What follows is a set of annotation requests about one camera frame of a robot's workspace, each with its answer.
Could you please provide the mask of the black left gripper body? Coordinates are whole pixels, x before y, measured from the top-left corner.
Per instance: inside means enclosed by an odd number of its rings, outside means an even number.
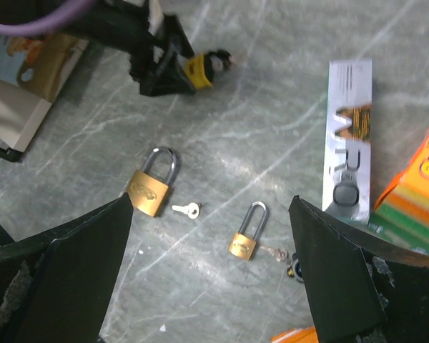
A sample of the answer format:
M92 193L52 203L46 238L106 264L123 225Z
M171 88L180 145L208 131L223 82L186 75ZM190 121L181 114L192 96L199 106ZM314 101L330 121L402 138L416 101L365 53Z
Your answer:
M128 53L130 74L155 74L154 47L164 34L164 12L158 1L97 1L62 32Z

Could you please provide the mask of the yellow padlock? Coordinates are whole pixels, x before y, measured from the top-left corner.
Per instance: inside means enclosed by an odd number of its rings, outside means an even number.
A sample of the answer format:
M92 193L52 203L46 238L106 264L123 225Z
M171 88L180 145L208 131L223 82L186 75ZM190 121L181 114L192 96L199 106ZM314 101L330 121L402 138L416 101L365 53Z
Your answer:
M225 49L208 51L192 57L184 64L184 72L196 90L211 87L215 74L228 71L232 55Z

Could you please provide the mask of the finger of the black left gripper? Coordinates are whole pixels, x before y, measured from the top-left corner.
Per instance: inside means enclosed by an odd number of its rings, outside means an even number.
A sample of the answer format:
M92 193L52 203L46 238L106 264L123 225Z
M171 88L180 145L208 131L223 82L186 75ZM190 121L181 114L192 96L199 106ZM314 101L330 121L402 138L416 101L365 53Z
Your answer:
M195 56L194 49L182 28L181 22L176 14L164 15L164 40L174 47L175 51L182 57L190 59Z
M179 62L175 46L162 50L153 46L130 56L130 76L142 96L193 95L196 89Z

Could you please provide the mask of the small silver key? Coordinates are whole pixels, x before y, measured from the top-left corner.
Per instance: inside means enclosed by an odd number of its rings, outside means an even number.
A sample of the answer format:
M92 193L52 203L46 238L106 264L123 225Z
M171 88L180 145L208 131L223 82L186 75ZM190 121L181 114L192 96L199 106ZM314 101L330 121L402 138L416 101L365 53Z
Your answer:
M190 219L196 219L199 216L201 204L196 202L191 202L187 205L172 205L173 211L180 212L182 214L187 215Z

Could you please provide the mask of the large brass padlock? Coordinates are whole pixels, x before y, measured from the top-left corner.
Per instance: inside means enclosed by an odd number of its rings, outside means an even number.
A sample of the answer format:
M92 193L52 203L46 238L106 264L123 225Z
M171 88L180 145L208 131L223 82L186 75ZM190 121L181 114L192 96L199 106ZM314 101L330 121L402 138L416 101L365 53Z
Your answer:
M151 168L161 154L168 154L171 164L166 177L161 180L150 175ZM167 146L156 146L148 155L141 169L137 169L127 185L127 193L132 205L144 214L157 217L160 208L176 179L181 159L178 153Z

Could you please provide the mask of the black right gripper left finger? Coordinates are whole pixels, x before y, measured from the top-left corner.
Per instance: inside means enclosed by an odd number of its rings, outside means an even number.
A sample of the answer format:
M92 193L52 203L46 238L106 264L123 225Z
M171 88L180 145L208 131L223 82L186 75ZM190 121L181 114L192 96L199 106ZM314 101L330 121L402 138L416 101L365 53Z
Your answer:
M132 215L124 194L21 241L0 225L0 342L100 342Z

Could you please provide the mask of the small brass padlock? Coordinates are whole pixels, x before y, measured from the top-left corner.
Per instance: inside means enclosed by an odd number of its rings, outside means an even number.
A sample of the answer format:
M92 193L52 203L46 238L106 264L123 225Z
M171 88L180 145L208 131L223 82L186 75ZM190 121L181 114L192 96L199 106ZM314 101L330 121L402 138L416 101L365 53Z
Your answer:
M249 237L245 234L245 232L255 210L258 208L262 209L262 216L253 236ZM242 220L240 228L235 232L232 241L230 242L228 248L229 253L245 261L251 260L252 255L255 252L257 242L262 235L269 215L270 210L264 202L254 201L253 203L251 203L244 219Z

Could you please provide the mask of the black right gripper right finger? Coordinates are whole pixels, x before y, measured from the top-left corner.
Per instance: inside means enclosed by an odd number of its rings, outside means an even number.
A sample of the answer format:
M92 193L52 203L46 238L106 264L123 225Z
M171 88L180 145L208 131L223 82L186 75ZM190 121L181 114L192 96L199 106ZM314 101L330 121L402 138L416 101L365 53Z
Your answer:
M320 342L429 342L429 256L296 196L292 235Z

